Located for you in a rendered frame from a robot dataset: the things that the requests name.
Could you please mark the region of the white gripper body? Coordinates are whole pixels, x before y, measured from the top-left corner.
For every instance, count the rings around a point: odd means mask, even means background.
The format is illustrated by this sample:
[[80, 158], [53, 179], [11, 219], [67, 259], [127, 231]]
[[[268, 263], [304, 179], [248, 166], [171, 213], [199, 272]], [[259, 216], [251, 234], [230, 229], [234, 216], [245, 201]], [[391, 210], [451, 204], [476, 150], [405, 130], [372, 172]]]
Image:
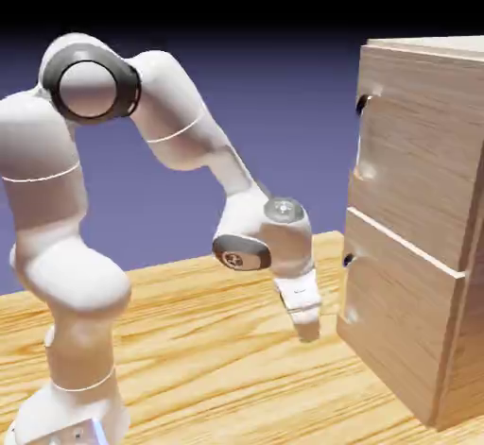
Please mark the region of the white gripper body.
[[298, 278], [275, 278], [274, 283], [291, 316], [320, 314], [321, 296], [315, 268]]

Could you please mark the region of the light wood cabinet door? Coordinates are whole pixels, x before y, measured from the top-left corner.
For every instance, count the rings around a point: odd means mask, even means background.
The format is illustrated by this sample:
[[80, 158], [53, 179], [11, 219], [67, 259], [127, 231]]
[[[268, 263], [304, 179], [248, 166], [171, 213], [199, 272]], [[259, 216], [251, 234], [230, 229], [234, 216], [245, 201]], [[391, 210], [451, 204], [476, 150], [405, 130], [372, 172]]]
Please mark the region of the light wood cabinet door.
[[342, 256], [356, 256], [358, 321], [337, 332], [423, 423], [434, 425], [465, 273], [350, 207]]
[[455, 272], [473, 239], [484, 37], [369, 41], [349, 204]]

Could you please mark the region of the light wood cabinet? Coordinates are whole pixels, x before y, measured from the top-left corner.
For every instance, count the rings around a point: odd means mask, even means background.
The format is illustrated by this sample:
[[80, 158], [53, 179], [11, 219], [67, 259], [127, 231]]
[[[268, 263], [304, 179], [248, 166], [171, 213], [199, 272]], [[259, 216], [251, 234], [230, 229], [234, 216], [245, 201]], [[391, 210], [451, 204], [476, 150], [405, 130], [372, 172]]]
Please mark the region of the light wood cabinet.
[[433, 426], [445, 429], [484, 415], [484, 146], [475, 225], [460, 293], [443, 389]]

